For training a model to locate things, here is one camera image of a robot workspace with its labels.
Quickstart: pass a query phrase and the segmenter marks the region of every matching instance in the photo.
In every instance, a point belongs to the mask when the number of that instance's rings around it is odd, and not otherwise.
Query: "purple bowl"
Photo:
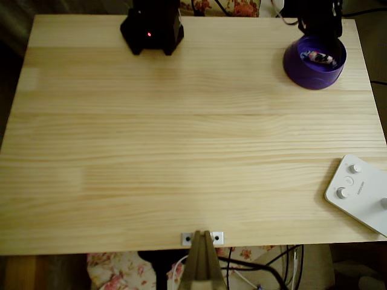
[[[293,42],[284,54],[284,69],[289,78],[307,89],[324,89],[332,85],[340,76],[346,61],[346,51],[341,41],[342,55],[332,55],[318,37],[303,36]],[[339,59],[334,68],[301,59],[300,54],[305,51],[318,51]]]

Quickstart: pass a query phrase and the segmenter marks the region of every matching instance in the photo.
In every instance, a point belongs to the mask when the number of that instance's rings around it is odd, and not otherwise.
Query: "floral cushion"
[[[261,0],[220,0],[220,4],[232,16],[258,17]],[[194,0],[195,9],[206,16],[225,16],[215,0]],[[191,0],[180,1],[182,15],[193,15]]]
[[[255,261],[274,246],[249,246],[232,248],[231,258]],[[230,248],[216,249],[221,257],[228,257]],[[150,290],[156,289],[156,275],[152,265],[140,258],[137,252],[121,253],[92,253],[88,254],[88,272],[91,280],[97,289],[100,290]],[[184,265],[179,264],[176,270],[175,280],[172,281],[172,270],[175,264],[171,265],[168,272],[168,289],[172,289],[172,283],[175,289],[179,284],[181,275],[184,271]],[[223,270],[223,276],[226,277],[226,271]],[[236,279],[233,271],[230,271],[230,283]]]

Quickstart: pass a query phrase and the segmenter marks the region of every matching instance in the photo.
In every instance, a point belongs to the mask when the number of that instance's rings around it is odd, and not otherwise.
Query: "wooden table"
[[[344,154],[387,170],[354,21],[321,91],[282,68],[279,19],[184,18],[133,56],[124,16],[37,16],[0,156],[0,254],[382,240],[324,200]]]

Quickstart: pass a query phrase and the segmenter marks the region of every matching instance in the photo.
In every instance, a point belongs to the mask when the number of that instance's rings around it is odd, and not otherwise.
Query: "white remote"
[[[345,155],[325,198],[387,237],[387,174],[354,155]]]

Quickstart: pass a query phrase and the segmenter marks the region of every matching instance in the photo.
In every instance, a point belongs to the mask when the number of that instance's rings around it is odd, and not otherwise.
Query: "metal bracket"
[[[190,247],[192,245],[192,239],[194,238],[195,233],[182,233],[181,234],[181,244],[184,247]],[[214,246],[224,245],[224,232],[222,231],[212,231],[210,232],[212,243]]]

